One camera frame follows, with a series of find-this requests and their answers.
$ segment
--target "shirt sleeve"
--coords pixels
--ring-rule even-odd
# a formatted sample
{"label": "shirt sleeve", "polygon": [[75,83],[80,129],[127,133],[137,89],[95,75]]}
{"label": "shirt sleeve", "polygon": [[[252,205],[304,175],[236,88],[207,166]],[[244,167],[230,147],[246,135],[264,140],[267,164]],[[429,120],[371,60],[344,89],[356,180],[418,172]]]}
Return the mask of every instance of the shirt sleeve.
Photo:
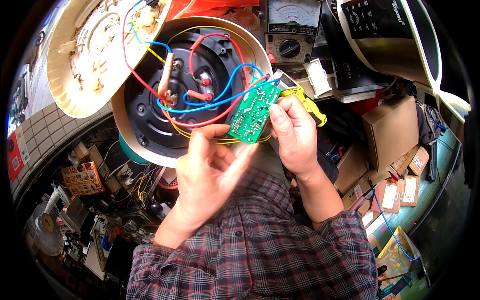
{"label": "shirt sleeve", "polygon": [[173,251],[172,248],[151,244],[141,244],[135,248],[126,299],[134,299],[138,292],[145,290],[150,278],[158,274],[160,266]]}
{"label": "shirt sleeve", "polygon": [[359,213],[344,211],[325,220],[317,232],[348,264],[350,276],[361,298],[375,298],[378,286],[377,266]]}

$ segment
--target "qr code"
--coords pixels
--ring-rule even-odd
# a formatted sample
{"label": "qr code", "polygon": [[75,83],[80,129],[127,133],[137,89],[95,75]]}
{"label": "qr code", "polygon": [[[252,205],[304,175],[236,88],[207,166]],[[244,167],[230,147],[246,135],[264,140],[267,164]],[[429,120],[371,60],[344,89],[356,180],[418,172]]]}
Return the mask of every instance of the qr code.
{"label": "qr code", "polygon": [[12,160],[12,165],[13,165],[13,170],[16,171],[20,166],[20,163],[18,162],[18,156],[15,156],[15,158]]}

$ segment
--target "circuit board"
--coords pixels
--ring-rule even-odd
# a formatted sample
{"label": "circuit board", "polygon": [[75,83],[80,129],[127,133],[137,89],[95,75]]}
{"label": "circuit board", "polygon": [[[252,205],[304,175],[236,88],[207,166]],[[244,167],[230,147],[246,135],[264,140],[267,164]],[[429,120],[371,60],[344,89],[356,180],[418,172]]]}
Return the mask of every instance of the circuit board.
{"label": "circuit board", "polygon": [[268,109],[276,102],[281,91],[273,84],[267,84],[246,93],[228,133],[247,143],[256,143],[267,123]]}

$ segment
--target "plaid shirt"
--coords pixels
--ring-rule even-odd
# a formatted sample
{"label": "plaid shirt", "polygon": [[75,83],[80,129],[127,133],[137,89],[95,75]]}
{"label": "plaid shirt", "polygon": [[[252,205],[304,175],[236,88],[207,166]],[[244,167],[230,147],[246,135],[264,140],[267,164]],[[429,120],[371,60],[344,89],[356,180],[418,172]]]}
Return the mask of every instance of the plaid shirt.
{"label": "plaid shirt", "polygon": [[127,299],[373,299],[377,268],[357,212],[317,231],[280,181],[249,168],[225,206],[177,249],[139,245]]}

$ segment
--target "teal plastic part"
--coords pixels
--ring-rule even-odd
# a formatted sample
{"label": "teal plastic part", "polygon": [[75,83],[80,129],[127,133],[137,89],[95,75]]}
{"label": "teal plastic part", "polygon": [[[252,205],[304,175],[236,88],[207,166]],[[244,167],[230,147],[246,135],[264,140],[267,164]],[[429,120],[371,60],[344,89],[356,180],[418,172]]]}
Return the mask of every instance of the teal plastic part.
{"label": "teal plastic part", "polygon": [[125,142],[123,139],[122,135],[119,133],[119,141],[120,141],[120,147],[124,151],[125,155],[133,162],[141,165],[148,164],[148,161],[142,157],[140,157],[138,154],[136,154]]}

